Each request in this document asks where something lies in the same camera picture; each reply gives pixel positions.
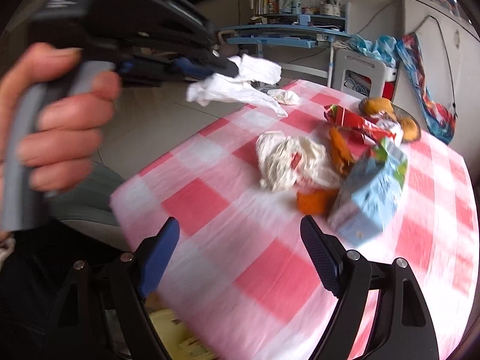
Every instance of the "white plastic stool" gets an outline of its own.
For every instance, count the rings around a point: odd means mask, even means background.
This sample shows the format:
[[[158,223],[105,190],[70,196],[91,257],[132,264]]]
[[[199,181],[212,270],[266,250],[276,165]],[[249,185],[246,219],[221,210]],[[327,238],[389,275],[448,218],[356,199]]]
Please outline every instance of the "white plastic stool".
[[[332,88],[348,93],[358,99],[367,97],[344,85],[346,71],[352,71],[371,80],[370,94],[368,97],[382,97],[383,87],[388,78],[388,69],[385,63],[378,59],[366,57],[358,52],[339,49],[335,56],[335,72],[333,74]]]

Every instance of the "hand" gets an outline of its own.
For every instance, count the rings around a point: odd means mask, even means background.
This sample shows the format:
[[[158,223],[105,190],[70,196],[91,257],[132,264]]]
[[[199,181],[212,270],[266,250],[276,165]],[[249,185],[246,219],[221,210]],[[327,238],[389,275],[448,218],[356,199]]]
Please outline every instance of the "hand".
[[[80,60],[78,49],[32,45],[0,81],[0,163],[3,163],[14,110],[23,92],[35,83],[51,81],[70,71]],[[30,187],[37,191],[66,191],[92,170],[90,157],[101,143],[98,127],[113,116],[112,101],[121,87],[116,73],[98,74],[92,91],[61,99],[39,115],[39,132],[23,139],[17,156],[35,167]],[[3,192],[0,165],[0,201]]]

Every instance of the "table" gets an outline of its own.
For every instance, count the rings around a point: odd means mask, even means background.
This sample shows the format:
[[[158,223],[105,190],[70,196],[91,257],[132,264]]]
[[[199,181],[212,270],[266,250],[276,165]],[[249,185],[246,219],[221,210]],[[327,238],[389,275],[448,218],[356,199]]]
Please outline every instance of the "table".
[[[350,38],[350,35],[346,32],[291,24],[251,24],[227,27],[220,30],[220,32],[224,31],[235,31],[238,34],[226,40],[230,44],[255,44],[259,57],[263,57],[263,45],[314,48],[319,47],[319,43],[327,42],[330,48],[328,71],[287,63],[280,63],[280,66],[289,71],[326,78],[327,87],[329,88],[332,84],[334,66],[333,42],[336,39],[346,40]]]
[[[300,239],[295,191],[259,187],[255,141],[281,130],[326,142],[323,106],[353,110],[358,99],[308,81],[287,88],[301,98],[300,105],[285,106],[287,118],[245,106],[160,157],[111,198],[134,248],[170,215],[179,220],[181,239],[159,293],[224,359],[306,360],[335,306]],[[359,155],[365,147],[351,148]],[[477,282],[473,190],[462,157],[428,133],[402,148],[409,157],[402,204],[384,234],[359,251],[371,261],[408,260],[444,360],[465,329]],[[329,232],[325,221],[315,220]],[[350,358],[366,345],[374,296],[371,291]]]

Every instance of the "colorful bag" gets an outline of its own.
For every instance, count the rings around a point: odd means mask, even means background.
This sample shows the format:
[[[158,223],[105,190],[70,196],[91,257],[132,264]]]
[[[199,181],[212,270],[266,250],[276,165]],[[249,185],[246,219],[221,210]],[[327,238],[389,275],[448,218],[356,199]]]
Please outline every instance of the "colorful bag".
[[[407,164],[405,153],[388,138],[364,152],[330,211],[332,230],[354,247],[383,233],[397,212]]]
[[[431,135],[448,145],[455,133],[457,114],[454,113],[452,115],[443,105],[437,104],[430,99],[417,35],[415,33],[404,35],[397,41],[396,48],[417,94],[417,100],[420,104],[423,118],[427,123],[428,131]]]

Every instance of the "orange object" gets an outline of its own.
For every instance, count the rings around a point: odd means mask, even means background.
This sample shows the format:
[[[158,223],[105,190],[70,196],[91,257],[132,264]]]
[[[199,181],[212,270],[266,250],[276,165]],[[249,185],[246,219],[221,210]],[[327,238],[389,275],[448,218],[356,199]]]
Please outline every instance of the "orange object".
[[[338,173],[348,176],[355,163],[352,153],[336,127],[330,129],[330,139],[332,140],[332,162]]]
[[[314,193],[297,192],[297,208],[306,215],[325,215],[337,198],[339,189],[317,190]]]

